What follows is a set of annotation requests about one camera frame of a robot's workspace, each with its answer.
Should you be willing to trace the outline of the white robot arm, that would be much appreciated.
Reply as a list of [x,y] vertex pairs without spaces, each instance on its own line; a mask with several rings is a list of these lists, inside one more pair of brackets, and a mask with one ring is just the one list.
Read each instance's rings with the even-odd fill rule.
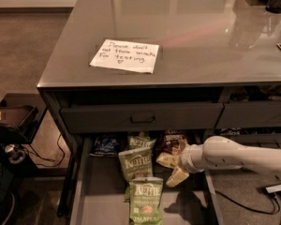
[[187,139],[169,140],[156,150],[156,162],[173,172],[166,182],[170,188],[182,183],[191,173],[206,170],[245,168],[281,180],[281,149],[239,144],[221,136],[212,136],[203,144]]

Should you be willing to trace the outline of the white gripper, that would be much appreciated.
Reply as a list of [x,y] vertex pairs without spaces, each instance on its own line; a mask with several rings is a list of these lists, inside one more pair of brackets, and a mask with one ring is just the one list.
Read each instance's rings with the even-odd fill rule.
[[[185,170],[177,166],[179,157],[180,163]],[[173,146],[158,150],[156,162],[170,169],[174,169],[177,166],[166,182],[166,185],[170,188],[174,188],[184,182],[188,178],[189,173],[201,173],[206,169],[203,146],[196,144],[188,145],[185,149],[180,146]]]

